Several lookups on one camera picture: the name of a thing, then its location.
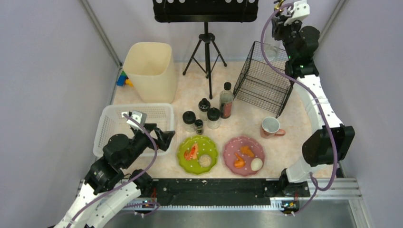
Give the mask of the glass bottle gold stopper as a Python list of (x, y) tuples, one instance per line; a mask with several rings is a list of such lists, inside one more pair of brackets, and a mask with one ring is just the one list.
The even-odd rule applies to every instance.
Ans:
[(281, 42), (276, 40), (276, 29), (278, 26), (278, 20), (282, 16), (282, 9), (268, 22), (265, 35), (264, 35), (264, 52), (270, 62), (278, 58), (278, 51)]

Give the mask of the black-lid jar white beads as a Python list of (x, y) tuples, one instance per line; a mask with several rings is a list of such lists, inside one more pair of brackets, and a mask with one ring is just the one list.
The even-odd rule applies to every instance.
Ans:
[(187, 132), (195, 132), (196, 115), (193, 111), (186, 111), (182, 115), (184, 128)]

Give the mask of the shiny black-lid spice jar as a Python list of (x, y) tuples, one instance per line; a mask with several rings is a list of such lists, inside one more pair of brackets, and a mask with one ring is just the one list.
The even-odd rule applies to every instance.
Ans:
[(199, 108), (199, 118), (203, 121), (208, 120), (208, 110), (210, 109), (211, 104), (207, 98), (203, 98), (199, 103), (198, 103), (198, 108)]

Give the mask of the black-lid clear jar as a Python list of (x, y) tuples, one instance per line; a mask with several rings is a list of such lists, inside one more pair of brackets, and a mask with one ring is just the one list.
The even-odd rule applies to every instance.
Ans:
[(220, 110), (213, 107), (207, 111), (208, 122), (207, 125), (210, 129), (217, 129), (221, 124), (221, 113)]

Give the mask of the tall sauce bottle black cap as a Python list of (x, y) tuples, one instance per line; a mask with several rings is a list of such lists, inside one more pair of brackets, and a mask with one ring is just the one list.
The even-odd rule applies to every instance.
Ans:
[(233, 92), (231, 91), (231, 83), (224, 83), (224, 90), (220, 93), (220, 113), (222, 119), (227, 119), (231, 116), (232, 103), (234, 100)]

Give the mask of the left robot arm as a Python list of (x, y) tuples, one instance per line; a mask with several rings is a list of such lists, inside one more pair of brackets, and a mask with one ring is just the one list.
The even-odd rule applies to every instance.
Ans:
[(122, 133), (110, 137), (103, 147), (103, 156), (91, 165), (78, 196), (55, 227), (102, 228), (124, 206), (150, 189), (153, 179), (146, 170), (135, 170), (122, 183), (123, 170), (147, 148), (166, 151), (175, 131), (162, 131), (155, 123), (131, 130), (133, 138)]

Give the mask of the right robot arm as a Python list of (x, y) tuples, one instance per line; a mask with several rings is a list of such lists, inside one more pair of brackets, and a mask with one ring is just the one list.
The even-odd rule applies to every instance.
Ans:
[(334, 113), (320, 82), (314, 54), (319, 46), (320, 32), (313, 26), (303, 26), (301, 19), (292, 19), (277, 13), (271, 20), (272, 37), (285, 47), (288, 60), (285, 74), (291, 78), (297, 94), (310, 119), (312, 135), (302, 145), (302, 157), (280, 175), (281, 190), (292, 194), (325, 167), (332, 167), (332, 175), (325, 187), (328, 190), (337, 171), (337, 163), (343, 160), (355, 136), (352, 126), (346, 126)]

